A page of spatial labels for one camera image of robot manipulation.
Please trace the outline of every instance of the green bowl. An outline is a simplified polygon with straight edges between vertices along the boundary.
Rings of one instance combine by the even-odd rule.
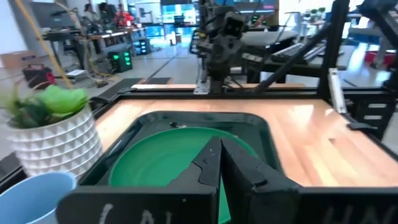
[[[179,128],[149,136],[127,150],[115,163],[109,185],[115,187],[165,187],[188,168],[191,161],[214,136],[234,139],[256,155],[242,139],[212,128]],[[231,219],[221,181],[218,223]]]

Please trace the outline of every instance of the green leaf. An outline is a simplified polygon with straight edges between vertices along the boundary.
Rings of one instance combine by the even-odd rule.
[[[55,85],[48,86],[38,97],[55,114],[76,113],[88,103],[84,89],[65,90]]]

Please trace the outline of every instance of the gray floor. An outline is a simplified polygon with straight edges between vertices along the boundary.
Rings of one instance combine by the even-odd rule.
[[[363,62],[365,51],[369,48],[368,45],[361,44],[351,58],[349,68],[342,72],[343,86],[379,86],[385,79],[388,78],[387,72],[373,70]],[[44,59],[44,63],[52,67],[48,60]],[[71,57],[63,57],[62,64],[64,67],[70,66],[74,63]],[[198,74],[198,59],[194,55],[190,55],[186,47],[181,46],[164,46],[162,50],[154,52],[147,56],[135,57],[133,60],[133,70],[124,72],[118,75],[117,79],[103,88],[89,88],[91,80],[86,79],[76,83],[78,88],[87,88],[90,96],[96,96],[113,86],[115,83],[123,78],[148,78],[155,74],[154,77],[172,77],[173,83],[186,84],[194,83]],[[268,73],[263,73],[262,77],[269,76]],[[22,79],[20,70],[7,70],[0,68],[0,88],[3,90],[1,96],[9,92],[10,87],[17,80]],[[287,82],[289,83],[304,83],[306,86],[316,86],[318,79],[309,77],[299,77],[295,75],[288,75]],[[30,90],[23,83],[20,87],[22,94],[27,94]],[[4,126],[0,127],[0,141],[5,139],[7,132]],[[398,138],[396,132],[398,130],[398,118],[395,116],[390,123],[389,130],[384,138],[384,143],[387,144],[395,152],[398,152]],[[0,150],[0,158],[10,153],[9,145],[3,144]]]

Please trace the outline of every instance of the black tray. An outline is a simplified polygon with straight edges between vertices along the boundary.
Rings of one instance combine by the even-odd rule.
[[[173,128],[204,127],[227,131],[245,140],[269,166],[283,173],[266,121],[248,113],[156,111],[137,118],[127,131],[80,179],[80,185],[107,185],[110,170],[132,145]]]

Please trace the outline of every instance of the robot workstation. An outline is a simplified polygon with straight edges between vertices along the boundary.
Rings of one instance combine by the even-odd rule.
[[[397,3],[358,6],[395,49]],[[348,8],[335,0],[331,22],[268,79],[229,85],[234,58],[259,74],[264,49],[244,38],[234,7],[200,0],[197,84],[134,85],[94,110],[104,154],[60,201],[58,223],[398,223],[398,157],[381,142],[398,74],[379,88],[340,86]],[[275,84],[322,41],[316,88]]]

